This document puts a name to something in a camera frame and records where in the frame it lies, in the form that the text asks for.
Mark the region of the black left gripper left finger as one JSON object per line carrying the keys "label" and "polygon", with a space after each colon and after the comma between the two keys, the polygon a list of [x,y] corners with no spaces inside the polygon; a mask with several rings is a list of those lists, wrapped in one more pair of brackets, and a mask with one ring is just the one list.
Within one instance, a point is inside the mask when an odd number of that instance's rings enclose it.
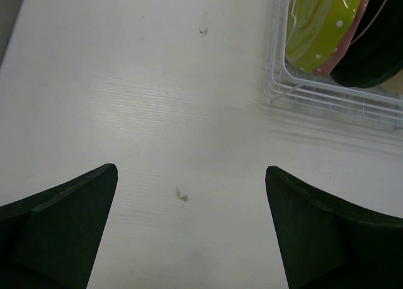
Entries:
{"label": "black left gripper left finger", "polygon": [[1,206],[1,288],[86,288],[117,182],[104,164]]}

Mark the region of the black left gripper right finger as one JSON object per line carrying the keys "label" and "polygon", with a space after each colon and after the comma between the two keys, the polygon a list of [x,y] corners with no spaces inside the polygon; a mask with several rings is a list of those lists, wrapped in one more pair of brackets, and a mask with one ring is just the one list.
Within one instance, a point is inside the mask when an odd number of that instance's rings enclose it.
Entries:
{"label": "black left gripper right finger", "polygon": [[289,288],[402,288],[402,219],[266,170]]}

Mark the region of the pink polka dot plate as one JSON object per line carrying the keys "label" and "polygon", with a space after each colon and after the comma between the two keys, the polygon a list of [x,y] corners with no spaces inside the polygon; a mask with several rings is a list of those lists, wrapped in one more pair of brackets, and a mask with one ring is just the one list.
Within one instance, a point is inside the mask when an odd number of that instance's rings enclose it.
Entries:
{"label": "pink polka dot plate", "polygon": [[328,76],[336,67],[336,65],[341,61],[341,59],[345,56],[348,47],[350,46],[352,39],[357,31],[358,25],[360,24],[360,21],[365,14],[368,2],[369,0],[361,0],[353,24],[344,34],[337,47],[334,49],[334,53],[331,55],[331,57],[328,58],[324,63],[322,63],[318,68],[316,68],[316,70],[314,71],[315,75],[320,74],[322,76]]}

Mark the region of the beige bird plate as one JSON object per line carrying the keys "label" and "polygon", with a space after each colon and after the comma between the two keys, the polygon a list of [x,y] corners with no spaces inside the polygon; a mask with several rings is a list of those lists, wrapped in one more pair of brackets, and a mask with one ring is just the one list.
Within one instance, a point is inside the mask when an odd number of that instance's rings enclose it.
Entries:
{"label": "beige bird plate", "polygon": [[397,94],[402,94],[403,93],[403,70],[400,70],[396,74],[394,74],[392,77],[388,78],[386,81],[381,83],[380,85],[381,88],[397,93]]}

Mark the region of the brown rimmed cream plate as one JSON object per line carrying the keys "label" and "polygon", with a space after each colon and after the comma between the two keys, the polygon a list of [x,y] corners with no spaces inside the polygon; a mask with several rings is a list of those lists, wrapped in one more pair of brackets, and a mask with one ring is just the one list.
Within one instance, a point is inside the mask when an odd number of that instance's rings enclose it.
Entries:
{"label": "brown rimmed cream plate", "polygon": [[402,68],[402,0],[369,0],[353,40],[331,72],[337,84],[372,88]]}

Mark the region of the green polka dot plate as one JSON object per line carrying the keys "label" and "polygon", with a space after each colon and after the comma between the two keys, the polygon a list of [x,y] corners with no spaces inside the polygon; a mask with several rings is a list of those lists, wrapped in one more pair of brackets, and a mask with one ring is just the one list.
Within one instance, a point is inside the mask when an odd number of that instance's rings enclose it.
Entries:
{"label": "green polka dot plate", "polygon": [[313,73],[334,53],[353,24],[361,0],[290,0],[285,58]]}

